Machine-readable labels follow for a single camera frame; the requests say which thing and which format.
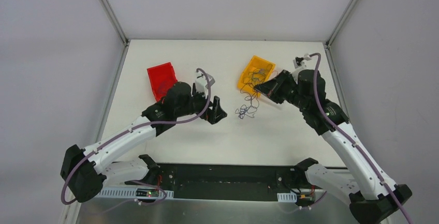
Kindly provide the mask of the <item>orange plastic bin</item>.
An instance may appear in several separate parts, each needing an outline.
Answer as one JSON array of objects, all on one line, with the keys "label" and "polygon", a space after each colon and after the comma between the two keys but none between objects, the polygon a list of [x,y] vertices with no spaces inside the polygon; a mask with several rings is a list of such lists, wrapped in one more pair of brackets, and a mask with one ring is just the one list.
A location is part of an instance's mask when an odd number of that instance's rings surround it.
[{"label": "orange plastic bin", "polygon": [[275,68],[275,63],[254,55],[242,71],[237,88],[244,93],[256,93],[259,96],[260,93],[254,90],[254,86],[268,81]]}]

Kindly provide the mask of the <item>red plastic bin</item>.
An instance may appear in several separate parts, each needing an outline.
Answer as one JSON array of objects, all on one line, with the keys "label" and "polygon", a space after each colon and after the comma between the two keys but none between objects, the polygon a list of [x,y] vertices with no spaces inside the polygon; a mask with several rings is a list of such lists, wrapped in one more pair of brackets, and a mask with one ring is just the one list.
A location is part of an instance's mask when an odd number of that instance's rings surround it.
[{"label": "red plastic bin", "polygon": [[147,69],[150,86],[156,101],[160,101],[168,90],[177,83],[175,71],[171,62]]}]

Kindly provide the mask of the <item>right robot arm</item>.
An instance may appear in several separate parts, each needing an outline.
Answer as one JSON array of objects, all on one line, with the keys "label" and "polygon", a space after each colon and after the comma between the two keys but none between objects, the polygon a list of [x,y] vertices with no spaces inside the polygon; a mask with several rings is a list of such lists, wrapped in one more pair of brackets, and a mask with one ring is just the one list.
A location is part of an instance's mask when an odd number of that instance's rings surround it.
[{"label": "right robot arm", "polygon": [[380,223],[401,209],[412,191],[405,184],[397,184],[371,157],[341,107],[326,98],[325,88],[325,80],[313,69],[293,73],[283,70],[254,86],[255,91],[275,103],[286,101],[297,107],[305,122],[336,151],[354,178],[350,182],[308,158],[295,166],[296,185],[305,188],[311,184],[335,196],[349,207],[359,223]]}]

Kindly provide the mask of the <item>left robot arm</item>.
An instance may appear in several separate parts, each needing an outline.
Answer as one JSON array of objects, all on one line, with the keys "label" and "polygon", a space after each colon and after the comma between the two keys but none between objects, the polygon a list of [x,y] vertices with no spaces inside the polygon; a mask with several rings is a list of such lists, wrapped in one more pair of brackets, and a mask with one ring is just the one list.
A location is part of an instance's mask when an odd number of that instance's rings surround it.
[{"label": "left robot arm", "polygon": [[117,159],[175,125],[197,118],[214,125],[225,117],[227,113],[221,108],[220,98],[211,94],[210,83],[175,83],[164,97],[120,132],[84,148],[74,144],[65,151],[60,171],[64,180],[61,202],[65,205],[87,202],[110,183],[141,180],[146,185],[154,184],[158,171],[149,156],[140,155],[126,162]]}]

